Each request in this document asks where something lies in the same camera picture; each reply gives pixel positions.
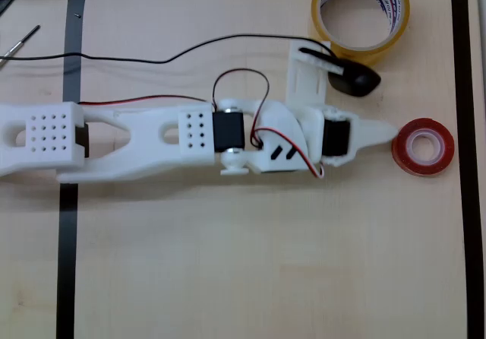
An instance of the white 3d-printed robotic arm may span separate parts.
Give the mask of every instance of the white 3d-printed robotic arm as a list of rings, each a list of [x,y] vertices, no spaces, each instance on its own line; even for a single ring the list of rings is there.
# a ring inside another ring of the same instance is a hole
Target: white 3d-printed robotic arm
[[[396,136],[396,128],[385,122],[362,120],[327,106],[329,65],[299,52],[302,45],[291,45],[286,102],[267,100],[258,114],[261,150],[245,150],[243,125],[243,115],[254,116],[260,101],[221,100],[218,112],[210,103],[150,109],[0,105],[0,176],[53,168],[63,183],[133,180],[177,166],[213,165],[216,153],[221,153],[222,175],[306,170],[305,159],[340,166],[362,147]],[[130,141],[103,157],[87,158],[87,142],[77,140],[82,131],[86,134],[87,122],[122,128],[130,133]],[[25,146],[18,147],[15,138],[24,128]],[[171,128],[178,129],[178,144],[164,141]]]

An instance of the table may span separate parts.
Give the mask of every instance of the table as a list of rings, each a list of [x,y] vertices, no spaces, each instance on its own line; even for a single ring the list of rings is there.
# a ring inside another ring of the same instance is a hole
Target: table
[[[68,0],[16,0],[0,17],[0,49],[39,23],[18,55],[64,52],[66,21],[82,20],[83,52],[165,58],[223,33],[306,35],[310,5],[84,1],[79,19]],[[397,126],[418,117],[443,123],[458,143],[445,173],[410,176],[385,145],[327,168],[324,181],[309,173],[223,178],[216,167],[79,188],[60,188],[51,171],[2,178],[0,336],[482,337],[486,137],[478,6],[468,0],[469,16],[460,18],[469,19],[472,95],[463,97],[471,108],[456,95],[468,85],[456,84],[465,43],[454,43],[452,4],[411,0],[408,29],[376,66],[383,82],[368,98],[328,91],[328,103],[361,116]],[[242,65],[264,70],[270,97],[282,99],[287,49],[242,40],[165,68],[83,60],[80,76],[66,78],[62,60],[9,62],[0,72],[0,100],[161,92],[209,98],[214,78]],[[259,99],[263,89],[253,75],[235,74],[218,97]],[[464,133],[471,127],[475,134]],[[106,125],[91,125],[90,133],[95,156],[129,138]]]

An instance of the clear tape roll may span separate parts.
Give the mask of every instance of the clear tape roll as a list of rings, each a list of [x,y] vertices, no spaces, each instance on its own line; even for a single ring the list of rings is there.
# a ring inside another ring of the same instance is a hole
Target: clear tape roll
[[[347,46],[330,34],[324,25],[320,10],[327,1],[329,0],[312,0],[309,35],[319,41],[330,41],[331,49],[340,58],[355,60],[366,65],[376,63],[402,36],[409,22],[409,0],[376,0],[387,15],[390,24],[390,34],[385,40],[374,46]]]

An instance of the white bracket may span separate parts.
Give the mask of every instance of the white bracket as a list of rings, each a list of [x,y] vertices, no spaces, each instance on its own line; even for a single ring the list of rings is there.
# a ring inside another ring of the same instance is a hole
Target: white bracket
[[[213,113],[210,103],[154,109],[84,107],[85,122],[104,122],[130,132],[124,147],[96,159],[86,159],[81,168],[63,170],[64,183],[132,180],[184,165],[215,162]],[[178,129],[179,144],[169,144],[163,135]]]
[[[84,147],[76,144],[84,126],[83,108],[74,103],[42,106],[0,105],[0,176],[25,169],[81,167]],[[25,130],[25,145],[17,136]]]

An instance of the red wire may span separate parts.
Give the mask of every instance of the red wire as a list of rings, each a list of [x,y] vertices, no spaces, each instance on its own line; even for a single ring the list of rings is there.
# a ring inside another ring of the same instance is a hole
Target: red wire
[[[301,148],[298,147],[297,144],[295,144],[292,140],[290,140],[289,137],[285,136],[280,131],[278,131],[274,128],[256,128],[254,130],[254,132],[256,133],[257,131],[271,131],[272,133],[277,134],[281,138],[285,139],[289,144],[291,144],[297,150],[297,153],[300,154],[300,156],[302,157],[304,162],[307,164],[307,167],[309,168],[311,173],[314,175],[314,177],[319,178],[319,179],[322,179],[324,177],[324,167],[323,167],[322,162],[320,162],[320,170],[317,171],[316,167],[311,162],[311,160],[308,158],[308,156],[305,155],[304,152],[301,150]]]
[[[185,100],[208,102],[206,100],[203,100],[202,98],[191,97],[191,96],[182,96],[182,95],[178,95],[178,94],[155,94],[155,95],[152,95],[152,96],[128,98],[126,100],[114,100],[114,101],[105,101],[105,102],[83,101],[83,102],[79,102],[78,104],[82,105],[82,106],[108,106],[108,105],[119,105],[119,104],[123,104],[123,103],[131,103],[131,102],[137,102],[137,101],[153,100],[153,99],[159,99],[159,98],[182,98],[182,99],[185,99]]]

